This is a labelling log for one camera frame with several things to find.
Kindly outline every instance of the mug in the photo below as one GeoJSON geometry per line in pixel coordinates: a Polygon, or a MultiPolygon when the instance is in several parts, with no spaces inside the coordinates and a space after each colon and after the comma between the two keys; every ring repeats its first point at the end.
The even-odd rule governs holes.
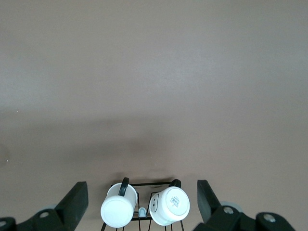
{"type": "Polygon", "coordinates": [[[125,177],[122,183],[113,185],[101,207],[103,221],[113,228],[126,226],[134,215],[137,203],[137,192],[128,184],[129,178],[125,177]]]}
{"type": "Polygon", "coordinates": [[[188,196],[180,187],[181,181],[175,179],[168,188],[151,198],[150,214],[157,224],[167,226],[187,217],[190,203],[188,196]]]}

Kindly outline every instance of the screw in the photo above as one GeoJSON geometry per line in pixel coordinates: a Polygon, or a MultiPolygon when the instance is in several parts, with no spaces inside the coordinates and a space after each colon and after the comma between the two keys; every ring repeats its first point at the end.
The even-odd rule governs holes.
{"type": "Polygon", "coordinates": [[[2,220],[0,221],[0,227],[5,226],[6,225],[6,221],[2,220]]]}
{"type": "Polygon", "coordinates": [[[43,212],[39,215],[39,218],[45,218],[49,215],[49,212],[43,212]]]}
{"type": "Polygon", "coordinates": [[[265,220],[267,220],[271,223],[274,223],[276,221],[275,217],[273,217],[271,214],[268,214],[268,213],[264,214],[263,217],[264,217],[265,220]]]}
{"type": "Polygon", "coordinates": [[[233,214],[233,209],[231,209],[230,207],[224,207],[223,208],[223,211],[227,214],[233,214]]]}

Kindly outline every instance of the black wire rack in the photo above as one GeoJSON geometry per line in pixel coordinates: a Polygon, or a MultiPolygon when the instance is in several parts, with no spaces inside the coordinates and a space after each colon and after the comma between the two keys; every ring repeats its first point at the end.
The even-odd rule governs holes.
{"type": "MultiPolygon", "coordinates": [[[[130,185],[133,186],[133,187],[139,187],[139,186],[146,187],[146,186],[164,186],[164,185],[169,185],[170,183],[171,183],[171,182],[155,182],[155,183],[140,183],[140,184],[130,184],[130,185]]],[[[150,231],[150,229],[151,229],[151,223],[152,223],[152,220],[153,220],[152,217],[151,217],[151,215],[150,215],[150,213],[149,213],[150,200],[151,200],[151,198],[152,198],[152,196],[153,196],[154,194],[159,193],[159,192],[160,192],[160,191],[151,192],[151,194],[150,194],[150,199],[149,199],[149,202],[148,202],[148,206],[147,206],[147,208],[146,208],[146,215],[147,215],[147,217],[145,217],[145,218],[140,218],[140,217],[138,216],[139,209],[140,209],[140,200],[139,200],[139,193],[137,192],[138,202],[137,202],[137,205],[135,206],[134,216],[133,216],[133,218],[131,219],[131,221],[137,221],[137,222],[138,222],[139,231],[141,231],[141,222],[146,222],[146,221],[149,221],[148,231],[150,231]]],[[[183,226],[182,220],[177,221],[177,222],[175,222],[175,223],[178,223],[178,222],[180,223],[180,226],[181,226],[182,231],[184,231],[184,226],[183,226]]],[[[173,229],[174,229],[174,224],[175,224],[175,223],[169,225],[170,228],[168,228],[168,230],[171,229],[171,231],[173,231],[173,229]]],[[[105,231],[106,227],[107,227],[107,224],[104,222],[101,231],[105,231]]],[[[120,230],[120,229],[122,229],[122,231],[124,231],[125,226],[122,227],[122,228],[116,228],[115,231],[118,231],[118,230],[120,230]]]]}

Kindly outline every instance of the gray background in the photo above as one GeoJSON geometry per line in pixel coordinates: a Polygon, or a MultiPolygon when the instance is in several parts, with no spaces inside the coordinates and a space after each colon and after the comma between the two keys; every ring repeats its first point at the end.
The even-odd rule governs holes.
{"type": "Polygon", "coordinates": [[[109,185],[196,181],[306,230],[308,2],[0,2],[0,217],[77,182],[100,230],[109,185]]]}

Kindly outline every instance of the black mug handle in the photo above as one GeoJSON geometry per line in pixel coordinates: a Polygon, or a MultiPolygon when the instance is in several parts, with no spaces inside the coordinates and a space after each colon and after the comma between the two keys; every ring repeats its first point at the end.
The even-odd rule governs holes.
{"type": "Polygon", "coordinates": [[[171,186],[181,188],[181,181],[179,179],[175,179],[169,184],[169,187],[171,187],[171,186]]]}
{"type": "Polygon", "coordinates": [[[128,177],[124,177],[124,179],[122,181],[122,184],[121,184],[120,191],[119,191],[119,196],[124,196],[125,195],[128,183],[129,183],[129,178],[128,177]]]}

